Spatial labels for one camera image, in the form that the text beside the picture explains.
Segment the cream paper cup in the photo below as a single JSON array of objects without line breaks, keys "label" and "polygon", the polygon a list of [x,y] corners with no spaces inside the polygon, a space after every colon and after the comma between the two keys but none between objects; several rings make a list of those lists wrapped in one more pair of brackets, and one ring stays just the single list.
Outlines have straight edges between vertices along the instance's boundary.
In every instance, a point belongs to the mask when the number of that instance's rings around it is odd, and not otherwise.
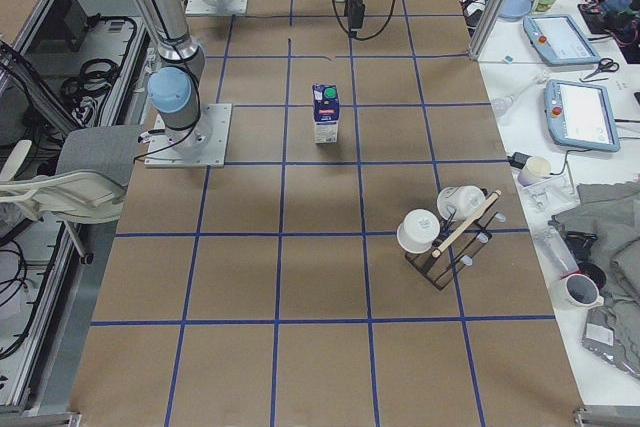
[{"label": "cream paper cup", "polygon": [[548,178],[550,174],[551,165],[547,159],[531,156],[521,168],[517,181],[521,186],[527,187]]}]

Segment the white mug on rack front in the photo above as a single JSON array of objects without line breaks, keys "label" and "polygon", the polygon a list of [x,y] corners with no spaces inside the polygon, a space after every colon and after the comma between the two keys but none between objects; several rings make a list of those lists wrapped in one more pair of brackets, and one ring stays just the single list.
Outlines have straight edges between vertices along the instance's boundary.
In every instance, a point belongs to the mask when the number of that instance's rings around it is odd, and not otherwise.
[{"label": "white mug on rack front", "polygon": [[439,234],[439,219],[428,210],[415,209],[398,226],[396,238],[404,251],[422,254],[432,247]]}]

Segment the light blue plate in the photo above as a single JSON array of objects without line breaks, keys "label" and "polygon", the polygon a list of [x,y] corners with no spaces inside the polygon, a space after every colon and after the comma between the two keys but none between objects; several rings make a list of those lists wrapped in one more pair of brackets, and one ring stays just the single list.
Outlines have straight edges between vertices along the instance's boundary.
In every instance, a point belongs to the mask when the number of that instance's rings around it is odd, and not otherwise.
[{"label": "light blue plate", "polygon": [[503,20],[516,21],[528,15],[531,9],[531,0],[504,0],[499,11],[499,17]]}]

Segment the white mug on rack back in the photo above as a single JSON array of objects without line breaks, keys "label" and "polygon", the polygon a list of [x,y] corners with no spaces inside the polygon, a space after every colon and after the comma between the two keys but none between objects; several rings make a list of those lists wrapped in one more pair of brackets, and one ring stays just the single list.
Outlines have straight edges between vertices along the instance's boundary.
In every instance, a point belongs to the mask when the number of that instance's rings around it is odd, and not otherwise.
[{"label": "white mug on rack back", "polygon": [[473,185],[447,187],[437,197],[437,209],[443,219],[466,220],[485,202],[483,191]]}]

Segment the white mug on rack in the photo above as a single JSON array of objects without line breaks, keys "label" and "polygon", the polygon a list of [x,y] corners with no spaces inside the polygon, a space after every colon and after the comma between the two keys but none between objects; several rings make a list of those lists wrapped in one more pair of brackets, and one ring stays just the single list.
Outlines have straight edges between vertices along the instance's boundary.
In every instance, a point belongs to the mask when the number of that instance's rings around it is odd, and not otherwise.
[{"label": "white mug on rack", "polygon": [[437,197],[437,209],[443,219],[466,220],[485,202],[483,191],[473,185],[447,187]]},{"label": "white mug on rack", "polygon": [[432,247],[439,234],[439,219],[428,210],[415,209],[398,226],[396,238],[404,251],[422,254]]}]

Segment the far teach pendant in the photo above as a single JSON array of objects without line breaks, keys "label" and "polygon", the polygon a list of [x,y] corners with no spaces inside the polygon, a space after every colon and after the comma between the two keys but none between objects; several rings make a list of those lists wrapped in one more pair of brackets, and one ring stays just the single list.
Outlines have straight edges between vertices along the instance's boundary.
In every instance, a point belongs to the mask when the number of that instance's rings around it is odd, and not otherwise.
[{"label": "far teach pendant", "polygon": [[550,66],[597,64],[601,56],[569,15],[525,16],[524,32]]}]

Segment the teach pendant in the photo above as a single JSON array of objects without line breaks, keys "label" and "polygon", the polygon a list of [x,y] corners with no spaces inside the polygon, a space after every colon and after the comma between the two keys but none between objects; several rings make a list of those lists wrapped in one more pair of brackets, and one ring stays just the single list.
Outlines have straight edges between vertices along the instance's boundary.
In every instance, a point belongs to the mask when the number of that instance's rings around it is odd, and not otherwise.
[{"label": "teach pendant", "polygon": [[602,152],[620,150],[605,87],[552,79],[544,89],[544,104],[548,131],[555,144]]},{"label": "teach pendant", "polygon": [[597,64],[601,56],[569,15],[525,16],[524,32],[550,66]]}]

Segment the white mug red rim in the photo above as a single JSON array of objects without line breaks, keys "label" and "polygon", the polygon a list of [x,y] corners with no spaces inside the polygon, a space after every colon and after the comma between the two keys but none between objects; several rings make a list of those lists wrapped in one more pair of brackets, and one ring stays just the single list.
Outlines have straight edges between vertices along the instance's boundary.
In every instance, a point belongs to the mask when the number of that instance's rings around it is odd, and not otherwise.
[{"label": "white mug red rim", "polygon": [[573,273],[552,282],[548,292],[553,306],[561,310],[588,310],[604,305],[604,298],[595,282],[580,273]]}]

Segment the grey cloth pile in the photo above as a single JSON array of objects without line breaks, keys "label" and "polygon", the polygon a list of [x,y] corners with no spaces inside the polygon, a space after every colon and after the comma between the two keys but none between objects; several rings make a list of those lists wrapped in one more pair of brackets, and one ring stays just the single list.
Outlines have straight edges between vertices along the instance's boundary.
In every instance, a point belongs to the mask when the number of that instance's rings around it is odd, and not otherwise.
[{"label": "grey cloth pile", "polygon": [[593,234],[590,260],[606,275],[604,304],[588,311],[584,348],[639,377],[639,185],[581,184],[580,204],[549,222],[562,237]]}]

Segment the black scissors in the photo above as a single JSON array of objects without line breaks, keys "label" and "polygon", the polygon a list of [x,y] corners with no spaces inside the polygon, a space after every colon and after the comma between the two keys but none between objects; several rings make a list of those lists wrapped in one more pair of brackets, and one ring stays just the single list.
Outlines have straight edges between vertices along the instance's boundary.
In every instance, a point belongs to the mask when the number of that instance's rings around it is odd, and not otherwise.
[{"label": "black scissors", "polygon": [[616,62],[614,59],[609,57],[604,57],[598,62],[596,68],[591,73],[580,78],[580,81],[590,82],[591,79],[598,74],[614,73],[614,72],[617,72],[619,68],[620,68],[619,63]]}]

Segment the white office chair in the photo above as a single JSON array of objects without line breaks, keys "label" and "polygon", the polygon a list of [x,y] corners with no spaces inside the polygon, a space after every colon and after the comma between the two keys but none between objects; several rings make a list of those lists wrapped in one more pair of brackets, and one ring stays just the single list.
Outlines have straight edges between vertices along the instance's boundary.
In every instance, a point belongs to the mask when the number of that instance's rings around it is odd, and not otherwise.
[{"label": "white office chair", "polygon": [[21,140],[1,170],[1,202],[16,206],[32,221],[46,212],[61,219],[80,262],[89,264],[93,254],[74,226],[120,218],[143,131],[137,124],[74,130],[64,141],[55,174],[30,180],[15,178],[32,145]]}]

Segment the blue Pascal milk carton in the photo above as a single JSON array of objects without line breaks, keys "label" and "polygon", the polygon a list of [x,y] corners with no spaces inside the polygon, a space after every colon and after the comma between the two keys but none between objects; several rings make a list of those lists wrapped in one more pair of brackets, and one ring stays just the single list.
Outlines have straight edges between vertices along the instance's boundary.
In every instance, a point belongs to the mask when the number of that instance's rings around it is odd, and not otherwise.
[{"label": "blue Pascal milk carton", "polygon": [[313,84],[314,140],[316,144],[334,143],[338,138],[340,103],[337,87]]}]

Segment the near teach pendant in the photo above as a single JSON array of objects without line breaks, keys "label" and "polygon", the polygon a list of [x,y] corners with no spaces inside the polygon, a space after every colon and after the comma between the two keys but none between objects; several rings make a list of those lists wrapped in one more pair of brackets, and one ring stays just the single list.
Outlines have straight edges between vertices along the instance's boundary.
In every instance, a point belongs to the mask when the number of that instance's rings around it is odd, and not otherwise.
[{"label": "near teach pendant", "polygon": [[620,150],[605,87],[552,79],[544,89],[544,104],[548,131],[555,144],[602,152]]}]

